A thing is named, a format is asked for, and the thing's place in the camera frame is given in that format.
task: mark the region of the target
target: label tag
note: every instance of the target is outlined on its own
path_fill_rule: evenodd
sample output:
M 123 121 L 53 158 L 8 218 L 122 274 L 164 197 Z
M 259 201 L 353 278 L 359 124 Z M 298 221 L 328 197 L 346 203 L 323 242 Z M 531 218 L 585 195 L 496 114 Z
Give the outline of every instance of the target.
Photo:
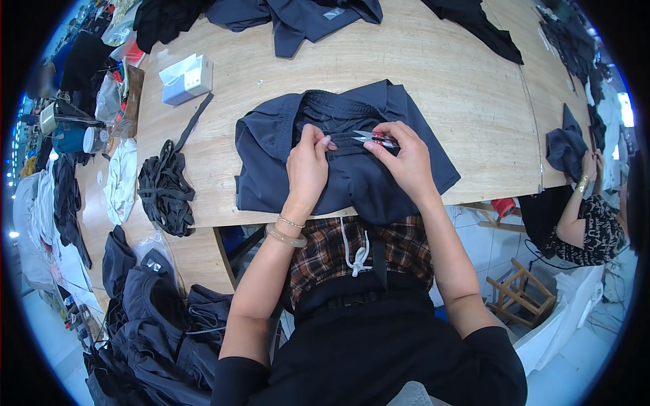
M 333 19 L 336 16 L 340 16 L 344 12 L 345 12 L 345 10 L 343 10 L 341 7 L 337 7 L 337 8 L 333 8 L 330 11 L 328 11 L 327 13 L 323 14 L 323 17 L 325 17 L 326 19 Z

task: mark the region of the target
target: woman's left hand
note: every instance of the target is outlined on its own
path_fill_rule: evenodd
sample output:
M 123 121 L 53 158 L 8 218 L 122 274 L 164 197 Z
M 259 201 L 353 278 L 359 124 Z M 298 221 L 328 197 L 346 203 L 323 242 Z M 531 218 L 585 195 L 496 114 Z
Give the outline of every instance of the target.
M 599 178 L 603 178 L 603 171 L 605 170 L 605 159 L 600 149 L 596 149 L 594 153 L 596 158 L 596 174 Z
M 337 149 L 330 136 L 324 136 L 315 125 L 305 124 L 300 142 L 291 149 L 287 159 L 289 196 L 282 210 L 287 220 L 303 223 L 316 206 L 327 183 L 329 165 L 325 151 L 328 149 Z

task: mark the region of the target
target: white string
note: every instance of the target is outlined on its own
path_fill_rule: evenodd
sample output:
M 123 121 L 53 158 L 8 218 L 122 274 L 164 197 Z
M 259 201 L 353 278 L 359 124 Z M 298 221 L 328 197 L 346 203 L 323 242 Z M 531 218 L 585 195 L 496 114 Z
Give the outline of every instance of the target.
M 364 231 L 366 244 L 365 247 L 360 247 L 357 250 L 357 253 L 354 255 L 354 263 L 350 264 L 350 246 L 348 245 L 348 237 L 345 235 L 345 227 L 343 226 L 343 217 L 341 217 L 341 233 L 343 234 L 343 243 L 345 244 L 345 262 L 348 267 L 352 269 L 352 277 L 357 277 L 361 270 L 372 269 L 372 266 L 364 266 L 363 263 L 368 258 L 368 247 L 370 242 L 368 241 L 368 232 Z

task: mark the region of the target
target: black cord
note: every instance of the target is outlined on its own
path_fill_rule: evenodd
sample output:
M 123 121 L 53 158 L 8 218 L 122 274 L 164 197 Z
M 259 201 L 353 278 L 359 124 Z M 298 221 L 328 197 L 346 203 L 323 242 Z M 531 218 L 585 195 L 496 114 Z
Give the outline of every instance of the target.
M 559 270 L 563 270 L 563 271 L 568 271 L 568 270 L 572 270 L 572 269 L 576 269 L 576 268 L 581 268 L 581 266 L 572 266 L 572 267 L 570 267 L 570 268 L 562 268 L 561 266 L 555 266 L 555 265 L 553 265 L 553 264 L 549 264 L 549 263 L 546 262 L 542 257 L 540 257 L 539 255 L 537 255 L 537 253 L 536 253 L 535 251 L 533 251 L 532 249 L 530 249 L 530 247 L 528 246 L 528 241 L 530 241 L 530 240 L 527 239 L 527 238 L 524 240 L 524 245 L 526 246 L 526 248 L 528 248 L 528 250 L 531 252 L 531 254 L 535 255 L 535 256 L 537 257 L 537 259 L 541 260 L 541 261 L 544 262 L 546 265 L 548 265 L 548 266 L 552 266 L 553 268 L 557 268 L 557 269 L 559 269 Z

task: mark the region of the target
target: woman's right hand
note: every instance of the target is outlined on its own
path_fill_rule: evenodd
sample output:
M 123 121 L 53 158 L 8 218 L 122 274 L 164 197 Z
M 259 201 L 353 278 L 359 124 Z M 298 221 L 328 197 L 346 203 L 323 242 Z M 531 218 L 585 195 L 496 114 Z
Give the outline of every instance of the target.
M 582 173 L 587 175 L 590 181 L 596 177 L 596 160 L 596 154 L 588 150 L 582 157 Z
M 396 157 L 374 142 L 365 142 L 363 147 L 386 165 L 397 184 L 417 206 L 430 196 L 439 196 L 431 174 L 429 148 L 411 127 L 396 121 L 381 123 L 372 131 L 397 140 L 400 151 Z

